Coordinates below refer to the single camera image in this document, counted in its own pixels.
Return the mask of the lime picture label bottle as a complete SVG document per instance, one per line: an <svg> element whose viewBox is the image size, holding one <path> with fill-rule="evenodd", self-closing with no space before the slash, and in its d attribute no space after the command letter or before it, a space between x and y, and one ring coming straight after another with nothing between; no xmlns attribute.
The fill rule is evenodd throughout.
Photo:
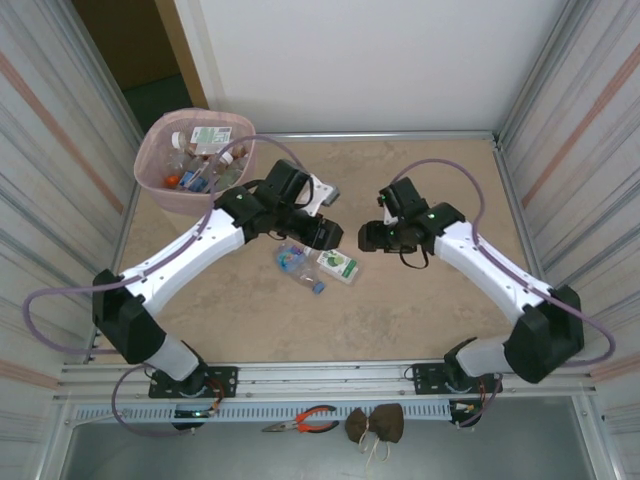
<svg viewBox="0 0 640 480"><path fill-rule="evenodd" d="M354 283L360 270L357 260L338 250L320 251L316 263L321 271L346 285Z"/></svg>

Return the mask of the pink juice purple label bottle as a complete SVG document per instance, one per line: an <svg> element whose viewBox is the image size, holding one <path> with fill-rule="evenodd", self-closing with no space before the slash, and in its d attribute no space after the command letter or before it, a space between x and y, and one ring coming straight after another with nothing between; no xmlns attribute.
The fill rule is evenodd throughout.
<svg viewBox="0 0 640 480"><path fill-rule="evenodd" d="M244 146L227 151L213 166L214 186L224 190L233 185L244 173L248 163L248 153Z"/></svg>

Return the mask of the blue label blue cap bottle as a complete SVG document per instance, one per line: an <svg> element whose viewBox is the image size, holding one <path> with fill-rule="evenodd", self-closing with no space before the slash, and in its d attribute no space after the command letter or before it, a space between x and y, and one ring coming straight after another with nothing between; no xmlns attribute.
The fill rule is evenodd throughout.
<svg viewBox="0 0 640 480"><path fill-rule="evenodd" d="M207 175L204 169L187 170L180 179L179 187L181 190L191 192L202 192L208 185Z"/></svg>

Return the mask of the green label white cap bottle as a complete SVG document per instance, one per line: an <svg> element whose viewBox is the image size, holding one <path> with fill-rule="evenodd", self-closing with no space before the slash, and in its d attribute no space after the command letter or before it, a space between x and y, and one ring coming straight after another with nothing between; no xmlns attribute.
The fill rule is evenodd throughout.
<svg viewBox="0 0 640 480"><path fill-rule="evenodd" d="M213 155L230 143L232 131L230 126L195 127L190 144L196 155Z"/></svg>

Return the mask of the pink mesh waste bin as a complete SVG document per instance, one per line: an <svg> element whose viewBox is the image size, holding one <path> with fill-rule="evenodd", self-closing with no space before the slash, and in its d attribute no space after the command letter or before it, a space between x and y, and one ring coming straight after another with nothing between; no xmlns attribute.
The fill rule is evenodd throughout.
<svg viewBox="0 0 640 480"><path fill-rule="evenodd" d="M156 204L171 213L202 216L209 205L208 194L180 192L166 185L164 160L169 156L171 135L180 131L192 137L196 127L229 127L232 140L256 133L254 125L241 115L200 108L171 111L156 120L137 153L134 176Z"/></svg>

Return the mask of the clear bottle colourful blue label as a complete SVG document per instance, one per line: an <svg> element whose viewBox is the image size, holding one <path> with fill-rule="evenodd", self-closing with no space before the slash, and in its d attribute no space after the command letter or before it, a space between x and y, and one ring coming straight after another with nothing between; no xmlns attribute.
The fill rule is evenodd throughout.
<svg viewBox="0 0 640 480"><path fill-rule="evenodd" d="M316 268L304 250L290 241L281 243L275 253L275 262L279 270L319 295L325 289L325 283L320 280Z"/></svg>

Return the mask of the brown wooden door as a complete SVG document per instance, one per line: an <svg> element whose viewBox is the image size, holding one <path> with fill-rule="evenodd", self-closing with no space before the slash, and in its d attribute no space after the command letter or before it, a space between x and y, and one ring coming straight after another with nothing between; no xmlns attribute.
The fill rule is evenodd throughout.
<svg viewBox="0 0 640 480"><path fill-rule="evenodd" d="M169 94L167 104L206 107L177 0L71 0L128 98Z"/></svg>

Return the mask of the aluminium table edge rail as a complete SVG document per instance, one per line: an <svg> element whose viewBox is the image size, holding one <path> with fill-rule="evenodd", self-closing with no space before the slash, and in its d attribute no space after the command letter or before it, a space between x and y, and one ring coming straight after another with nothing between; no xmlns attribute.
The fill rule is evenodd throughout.
<svg viewBox="0 0 640 480"><path fill-rule="evenodd" d="M435 130L389 132L286 132L257 134L280 143L293 142L358 142L358 141L454 141L481 140L495 142L495 135L484 130Z"/></svg>

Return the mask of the aluminium mounting rail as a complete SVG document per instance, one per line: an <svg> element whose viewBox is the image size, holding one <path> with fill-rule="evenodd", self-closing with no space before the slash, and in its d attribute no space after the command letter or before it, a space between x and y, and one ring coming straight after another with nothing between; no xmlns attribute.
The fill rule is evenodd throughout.
<svg viewBox="0 0 640 480"><path fill-rule="evenodd" d="M415 395L407 370L412 362L302 362L240 363L235 402L387 400ZM123 364L66 366L53 399L56 403L98 404L107 402L122 376L118 398L143 402L150 379L142 371L130 372ZM514 374L502 380L502 398L593 396L592 378L579 370L569 370L530 384Z"/></svg>

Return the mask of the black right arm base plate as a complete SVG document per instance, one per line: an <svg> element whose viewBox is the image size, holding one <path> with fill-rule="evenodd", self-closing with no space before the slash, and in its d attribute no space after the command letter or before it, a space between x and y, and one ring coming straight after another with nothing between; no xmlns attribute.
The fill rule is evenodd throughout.
<svg viewBox="0 0 640 480"><path fill-rule="evenodd" d="M416 363L408 371L417 395L490 394L497 385L493 374L470 377L444 362Z"/></svg>

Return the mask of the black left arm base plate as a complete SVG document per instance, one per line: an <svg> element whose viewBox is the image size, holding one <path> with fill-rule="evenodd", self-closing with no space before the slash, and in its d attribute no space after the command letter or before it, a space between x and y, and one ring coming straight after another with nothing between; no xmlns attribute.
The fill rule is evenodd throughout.
<svg viewBox="0 0 640 480"><path fill-rule="evenodd" d="M185 380L176 381L163 371L151 375L148 396L153 399L234 398L238 367L199 365Z"/></svg>

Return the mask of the orange handled pliers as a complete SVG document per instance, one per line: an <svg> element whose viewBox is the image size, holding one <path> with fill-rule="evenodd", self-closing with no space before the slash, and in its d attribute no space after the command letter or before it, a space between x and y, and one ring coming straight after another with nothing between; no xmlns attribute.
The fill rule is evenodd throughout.
<svg viewBox="0 0 640 480"><path fill-rule="evenodd" d="M321 434L329 432L339 426L338 420L330 421L322 425L311 425L306 420L316 414L335 412L332 405L316 405L295 416L294 419L282 421L262 429L264 433L282 433L296 430L299 433Z"/></svg>

